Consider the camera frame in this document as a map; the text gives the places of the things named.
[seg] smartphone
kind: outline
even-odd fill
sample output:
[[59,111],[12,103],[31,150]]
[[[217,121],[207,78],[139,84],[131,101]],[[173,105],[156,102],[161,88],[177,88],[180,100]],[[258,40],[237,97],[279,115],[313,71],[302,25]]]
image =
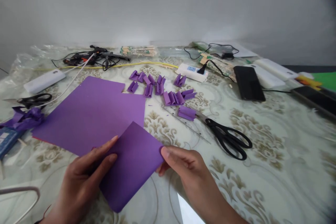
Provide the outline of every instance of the smartphone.
[[291,92],[307,104],[336,119],[336,100],[333,98],[316,91],[309,86],[294,88]]
[[233,71],[235,72],[239,93],[243,100],[258,102],[266,101],[254,68],[247,66],[235,66]]

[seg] scissors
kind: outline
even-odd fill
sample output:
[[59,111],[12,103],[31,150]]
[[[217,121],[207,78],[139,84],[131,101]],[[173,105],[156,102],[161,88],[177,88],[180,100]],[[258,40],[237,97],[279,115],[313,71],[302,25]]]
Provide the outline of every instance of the scissors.
[[29,109],[31,106],[40,106],[43,105],[45,102],[51,100],[53,96],[49,93],[42,93],[38,95],[34,95],[32,97],[27,98],[20,98],[20,99],[5,99],[3,101],[21,104]]
[[[211,129],[213,134],[217,137],[220,145],[231,157],[234,157],[235,159],[238,159],[238,160],[245,160],[247,158],[247,154],[243,150],[243,148],[245,149],[252,148],[252,142],[247,136],[245,136],[243,133],[241,133],[240,131],[236,129],[229,128],[229,127],[223,126],[215,122],[214,120],[206,117],[205,115],[203,115],[201,112],[197,110],[196,110],[196,116],[198,117],[198,119],[203,121]],[[231,134],[229,131],[235,132],[238,135],[242,136],[247,141],[248,144],[246,144],[245,142],[243,142],[242,140],[240,140],[239,138]],[[233,154],[227,148],[225,143],[227,143],[230,147],[238,151],[242,155],[242,157],[240,158],[239,155]]]

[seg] white power bank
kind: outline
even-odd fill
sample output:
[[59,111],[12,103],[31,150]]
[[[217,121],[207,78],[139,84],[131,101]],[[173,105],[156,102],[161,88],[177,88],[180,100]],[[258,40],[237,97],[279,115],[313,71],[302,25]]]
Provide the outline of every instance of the white power bank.
[[281,65],[278,63],[275,63],[269,59],[258,59],[253,62],[253,65],[258,65],[271,74],[275,75],[278,77],[280,80],[286,81],[289,79],[295,79],[299,75]]
[[50,72],[47,72],[40,77],[37,77],[34,80],[31,80],[30,82],[23,85],[23,87],[32,94],[36,94],[47,87],[51,86],[52,84],[55,84],[56,82],[64,79],[66,75],[61,72],[59,69],[52,70]]
[[275,77],[273,74],[267,72],[265,69],[261,68],[260,66],[254,65],[254,64],[244,65],[244,67],[247,67],[247,66],[254,68],[257,74],[258,80],[264,88],[270,89],[270,88],[274,88],[277,86],[285,85],[285,83],[282,80]]

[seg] scissors handle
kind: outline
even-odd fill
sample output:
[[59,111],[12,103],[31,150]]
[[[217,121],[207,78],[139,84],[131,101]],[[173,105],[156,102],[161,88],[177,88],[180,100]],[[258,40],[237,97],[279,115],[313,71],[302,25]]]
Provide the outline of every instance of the scissors handle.
[[27,109],[29,109],[33,105],[43,105],[45,102],[50,101],[52,97],[53,96],[49,93],[42,93],[31,97],[18,99],[17,102],[23,104]]
[[[231,157],[233,157],[235,159],[238,159],[238,160],[245,160],[247,158],[246,152],[242,149],[242,147],[247,148],[247,149],[252,148],[252,142],[250,141],[250,139],[247,136],[245,136],[243,133],[241,133],[240,131],[238,131],[236,129],[225,127],[225,126],[215,122],[214,120],[212,120],[210,118],[207,118],[205,120],[205,123],[212,130],[212,132],[214,133],[214,135],[218,139],[218,141],[219,141],[220,145],[223,147],[223,149]],[[229,131],[234,131],[234,132],[238,133],[239,135],[241,135],[248,142],[248,145],[245,144],[243,141],[239,140],[234,135],[230,134]],[[235,154],[233,154],[227,148],[225,143],[229,144],[233,149],[238,151],[241,154],[242,157],[240,158],[239,156],[236,156]]]

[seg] power strip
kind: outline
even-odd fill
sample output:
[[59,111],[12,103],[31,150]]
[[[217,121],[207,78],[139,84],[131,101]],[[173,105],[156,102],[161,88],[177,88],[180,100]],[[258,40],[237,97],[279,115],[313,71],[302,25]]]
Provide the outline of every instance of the power strip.
[[176,73],[198,82],[204,82],[207,79],[209,72],[204,71],[204,74],[200,74],[197,73],[198,70],[199,68],[181,63],[181,65],[176,70]]
[[56,82],[59,82],[60,80],[64,79],[66,75],[61,72],[59,69],[54,69],[50,72],[47,72],[40,77],[37,77],[34,80],[31,80],[30,82],[24,84],[24,88],[32,94],[36,94],[47,87],[51,86],[52,84],[55,84]]

